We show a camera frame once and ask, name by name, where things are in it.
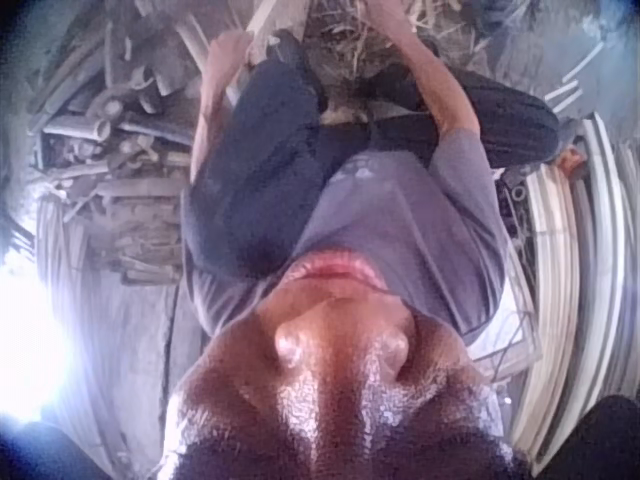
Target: foot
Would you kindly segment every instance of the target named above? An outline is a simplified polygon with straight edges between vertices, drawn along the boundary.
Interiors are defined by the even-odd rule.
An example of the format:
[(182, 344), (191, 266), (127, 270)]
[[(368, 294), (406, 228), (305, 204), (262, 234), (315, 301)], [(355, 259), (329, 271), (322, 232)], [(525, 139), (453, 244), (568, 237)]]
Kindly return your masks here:
[(278, 30), (269, 38), (267, 58), (275, 58), (298, 72), (304, 83), (316, 93), (320, 113), (327, 109), (328, 100), (324, 87), (311, 69), (302, 44), (289, 30)]

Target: skin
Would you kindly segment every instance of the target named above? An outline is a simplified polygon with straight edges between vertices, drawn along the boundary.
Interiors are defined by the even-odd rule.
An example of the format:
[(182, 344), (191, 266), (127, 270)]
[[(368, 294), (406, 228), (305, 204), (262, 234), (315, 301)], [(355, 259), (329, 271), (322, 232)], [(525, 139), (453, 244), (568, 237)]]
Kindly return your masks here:
[[(361, 8), (400, 48), (440, 134), (479, 134), (401, 1)], [(222, 127), (211, 126), (249, 41), (229, 32), (211, 46), (211, 65), (223, 68), (205, 75), (193, 178), (215, 148)], [(487, 393), (456, 332), (387, 291), (368, 259), (316, 252), (212, 339), (178, 386), (158, 478), (499, 478), (515, 457), (487, 433)]]

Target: nose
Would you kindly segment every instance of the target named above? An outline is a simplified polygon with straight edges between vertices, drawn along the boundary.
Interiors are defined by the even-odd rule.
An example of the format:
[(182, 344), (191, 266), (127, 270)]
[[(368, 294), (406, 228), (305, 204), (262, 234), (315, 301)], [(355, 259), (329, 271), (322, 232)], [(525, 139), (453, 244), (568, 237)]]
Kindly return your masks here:
[(361, 307), (334, 300), (281, 325), (275, 335), (281, 365), (334, 377), (345, 371), (366, 372), (394, 381), (409, 356), (412, 320), (404, 308)]

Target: white pipe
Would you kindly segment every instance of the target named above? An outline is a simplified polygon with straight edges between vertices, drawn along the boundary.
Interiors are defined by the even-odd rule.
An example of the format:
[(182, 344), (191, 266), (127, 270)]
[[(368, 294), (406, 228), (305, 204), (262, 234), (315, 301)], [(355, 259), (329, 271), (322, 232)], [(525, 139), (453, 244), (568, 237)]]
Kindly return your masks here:
[(593, 60), (593, 58), (600, 53), (600, 51), (603, 49), (604, 47), (604, 42), (600, 42), (598, 43), (598, 45), (595, 46), (595, 48), (593, 50), (591, 50), (591, 53), (589, 55), (587, 55), (586, 57), (584, 57), (584, 60), (582, 60), (578, 65), (576, 65), (576, 67), (571, 70), (569, 73), (567, 73), (564, 77), (562, 77), (562, 83), (567, 83), (569, 80), (571, 80), (573, 77), (575, 77), (580, 70), (582, 70), (584, 67), (587, 66), (587, 64)]
[(549, 100), (553, 100), (559, 95), (562, 95), (564, 92), (568, 92), (578, 86), (578, 80), (574, 80), (573, 82), (567, 83), (566, 85), (554, 90), (553, 92), (547, 93), (544, 96), (544, 101), (548, 102)]
[(554, 109), (553, 109), (553, 113), (555, 113), (556, 115), (558, 113), (560, 113), (562, 110), (564, 110), (565, 108), (567, 108), (569, 105), (571, 105), (573, 102), (575, 102), (578, 98), (580, 98), (582, 96), (584, 92), (582, 91), (581, 88), (578, 89), (578, 91), (576, 91), (573, 95), (571, 95), (570, 97), (566, 98), (564, 101), (560, 102)]

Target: ground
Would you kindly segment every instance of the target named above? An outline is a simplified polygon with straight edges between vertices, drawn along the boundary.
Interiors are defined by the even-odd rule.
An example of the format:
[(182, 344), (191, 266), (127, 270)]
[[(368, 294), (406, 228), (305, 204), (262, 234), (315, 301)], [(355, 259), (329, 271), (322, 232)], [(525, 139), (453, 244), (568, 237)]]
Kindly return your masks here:
[[(241, 22), (251, 3), (237, 3)], [(341, 16), (351, 14), (339, 10), (327, 15), (338, 11), (331, 9), (335, 2), (317, 3), (322, 5), (312, 10), (306, 44), (314, 64), (325, 66), (319, 72), (321, 77), (336, 84), (349, 83), (356, 73), (375, 68), (380, 61), (375, 49), (383, 49), (384, 42), (353, 18), (349, 20), (353, 30), (337, 29), (338, 24), (346, 24)], [(420, 32), (435, 39), (444, 59), (537, 96), (559, 87), (562, 76), (598, 41), (604, 41), (603, 52), (578, 75), (584, 95), (562, 116), (580, 117), (598, 111), (612, 140), (629, 140), (640, 136), (638, 24), (628, 21), (637, 17), (625, 10), (624, 3), (533, 1), (522, 16), (491, 32), (486, 41), (472, 33), (474, 28), (450, 10), (448, 2), (439, 3), (433, 24), (421, 16), (415, 20), (421, 23), (417, 26)], [(24, 107), (33, 94), (30, 84), (37, 83), (34, 72), (46, 64), (77, 12), (87, 4), (87, 0), (34, 3), (23, 10), (4, 50), (1, 147), (3, 158), (10, 159), (13, 175), (9, 189), (2, 194), (11, 213), (31, 231), (35, 229), (35, 199), (40, 190), (38, 174), (29, 168), (33, 139), (25, 133), (28, 117)], [(203, 0), (200, 7), (206, 9), (206, 4)], [(344, 4), (349, 7), (352, 2)], [(368, 38), (361, 42), (365, 31)], [(338, 56), (333, 48), (336, 45), (342, 45)], [(101, 330), (97, 350), (102, 352), (100, 368), (109, 379), (105, 396), (115, 416), (113, 431), (121, 436), (114, 442), (125, 445), (126, 451), (117, 453), (126, 457), (122, 463), (129, 465), (128, 474), (138, 476), (159, 459), (162, 401), (199, 355), (201, 331), (182, 286), (125, 288), (110, 274), (98, 275), (101, 288), (94, 300), (100, 314), (94, 320), (109, 326)], [(169, 368), (167, 345), (173, 362)]]

